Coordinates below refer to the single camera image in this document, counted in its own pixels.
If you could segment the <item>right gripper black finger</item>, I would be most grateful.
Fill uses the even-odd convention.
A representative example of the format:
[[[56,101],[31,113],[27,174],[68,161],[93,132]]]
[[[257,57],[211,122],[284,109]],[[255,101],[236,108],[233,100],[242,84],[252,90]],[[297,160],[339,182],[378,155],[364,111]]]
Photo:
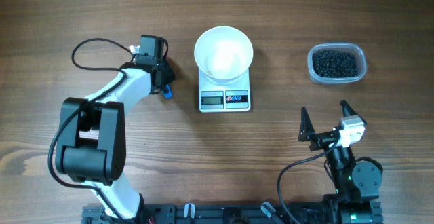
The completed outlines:
[[[311,123],[311,119],[307,112],[306,107],[301,108],[300,129],[298,140],[299,141],[311,141],[315,138],[315,129]]]
[[[346,100],[341,100],[340,106],[342,107],[342,113],[345,117],[358,116],[362,120],[362,122],[366,124],[366,120],[362,116],[360,116],[356,111],[354,111]]]

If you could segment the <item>pink scoop with blue handle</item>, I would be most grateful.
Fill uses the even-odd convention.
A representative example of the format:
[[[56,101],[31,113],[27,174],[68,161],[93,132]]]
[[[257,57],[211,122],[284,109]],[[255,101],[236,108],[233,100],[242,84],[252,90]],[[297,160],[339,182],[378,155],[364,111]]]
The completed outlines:
[[[173,92],[170,84],[166,84],[165,87],[162,89],[162,92],[165,99],[171,99],[173,97]]]

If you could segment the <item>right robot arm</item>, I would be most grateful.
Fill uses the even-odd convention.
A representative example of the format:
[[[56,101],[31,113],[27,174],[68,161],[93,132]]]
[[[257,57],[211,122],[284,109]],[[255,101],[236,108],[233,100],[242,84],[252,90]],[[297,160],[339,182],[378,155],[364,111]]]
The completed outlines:
[[[309,141],[311,151],[321,151],[335,194],[322,201],[303,204],[303,223],[382,223],[379,198],[382,165],[369,157],[356,158],[351,145],[362,140],[366,120],[345,100],[340,101],[343,117],[329,132],[316,133],[306,108],[301,108],[299,141]]]

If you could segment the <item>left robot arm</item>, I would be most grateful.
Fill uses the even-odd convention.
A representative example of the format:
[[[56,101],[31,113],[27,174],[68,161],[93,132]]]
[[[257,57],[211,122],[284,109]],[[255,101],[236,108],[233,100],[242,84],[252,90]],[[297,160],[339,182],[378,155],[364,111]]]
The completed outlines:
[[[129,62],[115,69],[116,78],[85,98],[67,98],[60,125],[49,147],[52,178],[74,189],[89,189],[102,203],[109,223],[153,223],[144,198],[123,169],[126,161],[125,116],[143,98],[173,97],[175,74],[167,61],[163,37],[142,35],[126,51]]]

